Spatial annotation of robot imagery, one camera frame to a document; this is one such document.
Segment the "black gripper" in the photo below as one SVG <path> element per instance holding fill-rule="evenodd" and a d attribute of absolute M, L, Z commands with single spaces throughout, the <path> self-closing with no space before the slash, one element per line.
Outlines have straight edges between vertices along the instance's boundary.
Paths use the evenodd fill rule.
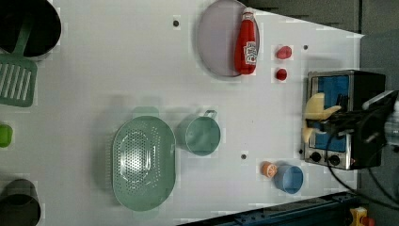
<path fill-rule="evenodd" d="M 397 94 L 380 93 L 362 104 L 362 109 L 348 111 L 349 98 L 339 95 L 336 105 L 329 107 L 329 121 L 344 121 L 339 126 L 329 121 L 306 121 L 305 134 L 338 135 L 349 133 L 355 140 L 353 151 L 361 157 L 377 154 L 385 146 L 397 150 Z"/>

